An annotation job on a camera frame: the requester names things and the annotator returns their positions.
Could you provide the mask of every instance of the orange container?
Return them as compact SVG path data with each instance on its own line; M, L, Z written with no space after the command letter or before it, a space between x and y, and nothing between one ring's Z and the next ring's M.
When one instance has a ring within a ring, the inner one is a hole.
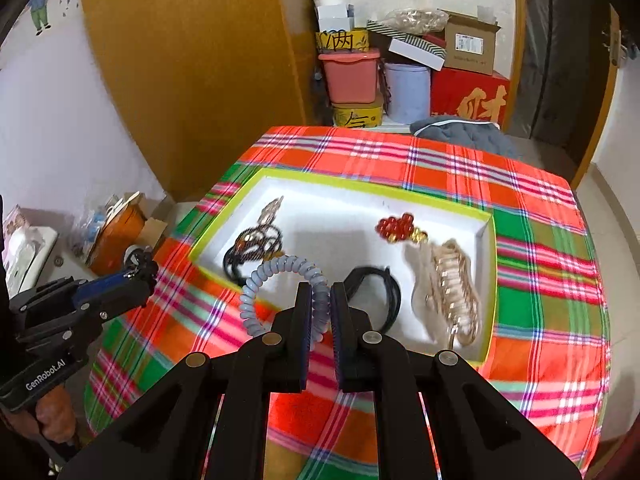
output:
M318 59L324 63L331 102L368 104L375 101L378 58L380 51L376 48L368 52L320 54Z

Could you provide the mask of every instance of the table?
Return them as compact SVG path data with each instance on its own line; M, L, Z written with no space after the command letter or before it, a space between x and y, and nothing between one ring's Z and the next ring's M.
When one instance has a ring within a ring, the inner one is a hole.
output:
M497 155L343 128L271 129L178 225L156 257L161 271L147 307L121 316L105 334L85 393L92 431L108 426L189 352L218 356L248 339L238 295L207 280L188 253L265 166L376 182L491 211L498 316L479 372L586 471L609 388L609 317L593 244L567 182ZM265 307L258 313L270 314ZM311 354L307 389L272 396L265 478L378 474L371 394L337 391L325 339Z

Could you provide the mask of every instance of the clear plastic wrap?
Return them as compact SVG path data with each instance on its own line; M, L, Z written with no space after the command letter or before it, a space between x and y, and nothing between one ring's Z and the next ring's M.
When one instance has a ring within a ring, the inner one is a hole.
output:
M395 30L421 36L443 30L449 15L440 9L396 9L386 15L380 23Z

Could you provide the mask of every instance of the wooden cabinet door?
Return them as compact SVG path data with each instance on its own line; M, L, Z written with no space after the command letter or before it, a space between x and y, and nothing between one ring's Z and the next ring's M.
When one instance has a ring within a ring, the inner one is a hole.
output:
M196 200L270 126L303 122L279 0L82 0L104 80L158 180Z

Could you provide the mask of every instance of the metal bolt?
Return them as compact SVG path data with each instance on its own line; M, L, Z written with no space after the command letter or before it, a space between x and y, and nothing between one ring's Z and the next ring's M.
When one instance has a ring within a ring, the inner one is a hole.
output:
M262 342L267 346L275 346L282 341L282 336L277 332L267 332L262 336Z
M458 355L455 352L445 350L444 352L440 352L438 354L438 359L444 365L453 366L458 362Z
M377 345L382 341L382 334L380 332L376 332L375 330L369 330L368 332L362 334L362 340L365 343Z
M202 366L206 361L206 355L201 352L194 352L193 354L189 354L184 360L184 362L187 363L187 366L190 368L197 368L199 366Z

